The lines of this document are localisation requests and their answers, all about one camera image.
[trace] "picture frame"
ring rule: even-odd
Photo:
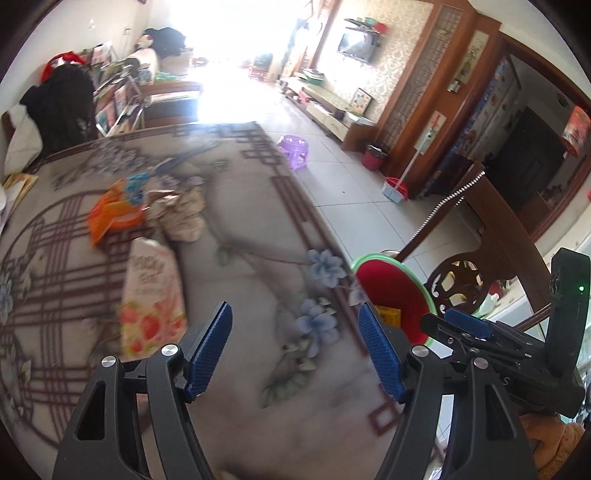
[[[106,137],[109,133],[109,121],[107,118],[106,108],[103,108],[99,113],[96,114],[96,127],[100,130],[100,133]]]
[[[117,120],[117,115],[115,113],[115,101],[111,100],[107,106],[103,109],[107,117],[107,126],[109,129],[113,128],[115,121]]]
[[[113,96],[115,97],[115,113],[119,116],[127,106],[126,86],[119,87]]]
[[[370,94],[368,94],[365,90],[358,88],[355,90],[349,106],[354,111],[354,113],[363,115],[368,109],[372,100],[373,97]]]

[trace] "wall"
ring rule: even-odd
[[[469,0],[476,10],[501,22],[501,32],[553,63],[591,98],[591,83],[573,52],[549,20],[527,0]]]
[[[173,1],[174,0],[152,0],[150,16],[148,17],[148,28],[160,29],[172,26]]]
[[[317,64],[318,70],[326,75],[324,87],[345,100],[351,99],[357,88],[362,88],[374,98],[366,116],[377,121],[432,8],[432,4],[416,0],[343,0]],[[357,17],[372,17],[389,27],[383,46],[371,64],[337,52],[347,26],[343,19]]]
[[[147,23],[150,2],[137,0],[63,0],[39,24],[12,62],[0,83],[0,113],[14,106],[53,56],[82,51],[111,41],[119,55],[129,53]],[[126,35],[125,29],[131,31]],[[0,134],[0,165],[6,154]]]

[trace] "wooden chair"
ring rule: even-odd
[[[519,278],[532,309],[544,309],[550,303],[550,272],[513,210],[484,175],[482,164],[474,162],[456,188],[397,255],[397,260],[408,258],[465,198],[484,223],[485,233],[478,250],[454,255],[430,274],[425,287],[438,312],[443,314],[454,307],[474,313],[493,282],[514,277]]]

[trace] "snack bag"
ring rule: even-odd
[[[183,337],[187,316],[170,249],[147,238],[131,242],[119,320],[122,361],[146,358]]]

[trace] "blue flower pattern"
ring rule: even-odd
[[[336,288],[339,280],[347,276],[347,272],[341,266],[343,259],[335,257],[328,249],[322,253],[318,250],[308,250],[308,258],[312,262],[310,275],[314,280],[322,282],[325,287]]]
[[[322,305],[307,299],[301,305],[303,315],[295,323],[301,333],[309,335],[312,340],[308,348],[308,358],[314,358],[320,351],[320,344],[332,345],[339,339],[336,329],[337,320]]]
[[[0,325],[5,325],[12,312],[12,280],[8,274],[0,274]]]

